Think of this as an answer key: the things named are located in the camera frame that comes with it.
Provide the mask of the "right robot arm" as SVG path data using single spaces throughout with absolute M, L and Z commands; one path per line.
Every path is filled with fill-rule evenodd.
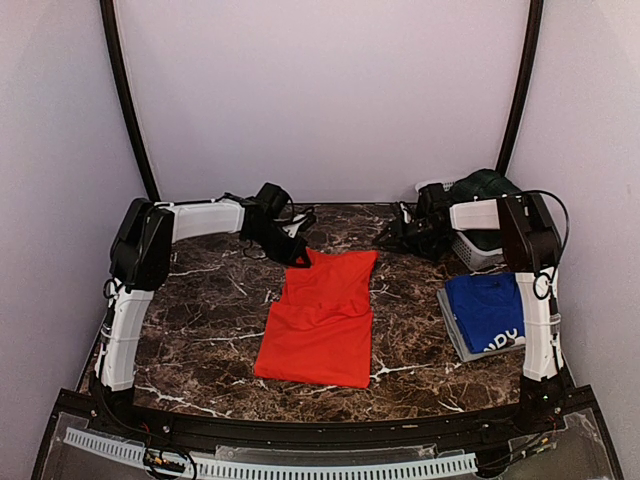
M 473 268 L 447 281 L 439 301 L 462 360 L 523 347 L 523 375 L 534 382 L 551 380 L 564 366 L 556 277 L 568 236 L 558 232 L 546 195 L 533 190 L 450 203 L 441 185 L 430 185 L 416 208 L 395 204 L 394 219 L 373 240 L 379 249 L 436 261 L 463 231 L 499 232 L 507 272 Z

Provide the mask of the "red t-shirt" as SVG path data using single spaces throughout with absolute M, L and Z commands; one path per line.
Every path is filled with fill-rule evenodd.
M 254 366 L 261 378 L 364 389 L 370 383 L 370 280 L 378 253 L 312 249 L 308 269 L 290 268 L 269 310 Z

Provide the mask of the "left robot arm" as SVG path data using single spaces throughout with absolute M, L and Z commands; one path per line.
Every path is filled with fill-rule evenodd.
M 285 201 L 234 195 L 197 202 L 134 199 L 110 249 L 104 294 L 109 306 L 101 329 L 103 346 L 95 367 L 99 383 L 113 392 L 134 385 L 134 360 L 142 323 L 154 292 L 166 281 L 174 243 L 192 237 L 238 233 L 258 244 L 267 258 L 308 268 L 311 260 L 300 233 L 315 222 L 312 207 L 289 220 L 279 217 Z

